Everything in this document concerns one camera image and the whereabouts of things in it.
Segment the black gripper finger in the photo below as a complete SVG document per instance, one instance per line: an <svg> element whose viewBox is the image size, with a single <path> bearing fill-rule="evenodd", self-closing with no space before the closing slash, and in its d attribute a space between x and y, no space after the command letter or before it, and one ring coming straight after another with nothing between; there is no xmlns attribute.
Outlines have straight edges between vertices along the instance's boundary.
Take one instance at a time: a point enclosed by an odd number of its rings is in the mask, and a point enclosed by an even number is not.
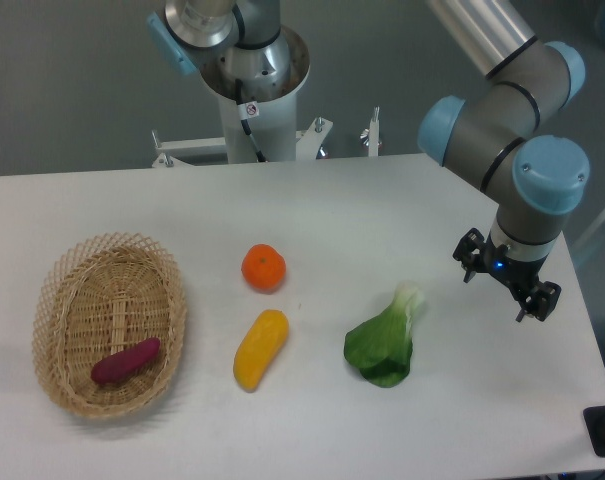
<svg viewBox="0 0 605 480"><path fill-rule="evenodd" d="M553 282L537 282L530 294L519 301L520 311L515 321L520 323L525 316L533 317L540 322L545 321L555 310L561 295L561 287Z"/></svg>
<svg viewBox="0 0 605 480"><path fill-rule="evenodd" d="M469 283L477 273L485 272L484 236L476 228L471 228L458 242L453 258L464 270L464 283Z"/></svg>

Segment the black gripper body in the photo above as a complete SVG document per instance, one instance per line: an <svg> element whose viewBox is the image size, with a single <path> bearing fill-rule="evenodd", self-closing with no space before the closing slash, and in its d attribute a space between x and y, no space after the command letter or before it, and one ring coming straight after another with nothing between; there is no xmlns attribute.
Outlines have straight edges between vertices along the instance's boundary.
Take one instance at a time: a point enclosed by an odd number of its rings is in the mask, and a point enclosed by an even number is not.
<svg viewBox="0 0 605 480"><path fill-rule="evenodd" d="M483 257L487 273L505 286L519 303L540 281L538 274L549 252L549 243L526 244L510 237L494 240L489 236Z"/></svg>

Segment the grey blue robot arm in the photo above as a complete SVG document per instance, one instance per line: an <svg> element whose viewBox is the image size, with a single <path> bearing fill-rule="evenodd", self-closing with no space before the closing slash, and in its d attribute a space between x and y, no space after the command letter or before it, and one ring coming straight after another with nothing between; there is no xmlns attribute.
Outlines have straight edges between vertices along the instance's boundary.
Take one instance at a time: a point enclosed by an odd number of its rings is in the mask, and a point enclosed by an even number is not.
<svg viewBox="0 0 605 480"><path fill-rule="evenodd" d="M585 66L561 42L542 43L507 1L433 1L430 9L490 83L474 103L440 99L423 118L419 148L496 202L488 234L466 233L453 256L467 278L504 285L522 315L545 320L561 289L539 271L580 203L590 173L574 142L538 128L581 89ZM325 120L295 126L309 72L301 38L276 1L168 1L146 21L180 73L199 74L218 97L232 163L314 160Z"/></svg>

